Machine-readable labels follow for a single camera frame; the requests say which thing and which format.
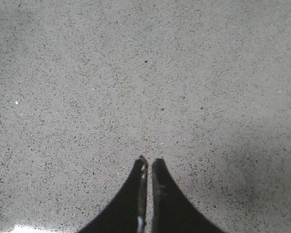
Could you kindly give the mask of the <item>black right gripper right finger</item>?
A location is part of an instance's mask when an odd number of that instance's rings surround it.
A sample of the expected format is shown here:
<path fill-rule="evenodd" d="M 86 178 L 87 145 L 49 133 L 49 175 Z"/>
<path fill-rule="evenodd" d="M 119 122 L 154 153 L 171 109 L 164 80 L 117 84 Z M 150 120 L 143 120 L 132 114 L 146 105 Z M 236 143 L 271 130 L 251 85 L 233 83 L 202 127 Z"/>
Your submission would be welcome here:
<path fill-rule="evenodd" d="M 154 233 L 221 233 L 188 201 L 163 159 L 152 165 Z"/>

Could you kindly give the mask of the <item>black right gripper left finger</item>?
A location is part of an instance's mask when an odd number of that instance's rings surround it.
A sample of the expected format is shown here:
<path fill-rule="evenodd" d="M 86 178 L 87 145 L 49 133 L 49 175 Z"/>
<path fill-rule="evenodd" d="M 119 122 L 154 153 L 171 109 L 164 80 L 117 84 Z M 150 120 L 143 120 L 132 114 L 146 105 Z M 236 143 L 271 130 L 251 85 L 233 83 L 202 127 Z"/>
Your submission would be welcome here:
<path fill-rule="evenodd" d="M 79 232 L 143 233 L 146 225 L 147 172 L 148 163 L 141 155 L 111 202 Z"/>

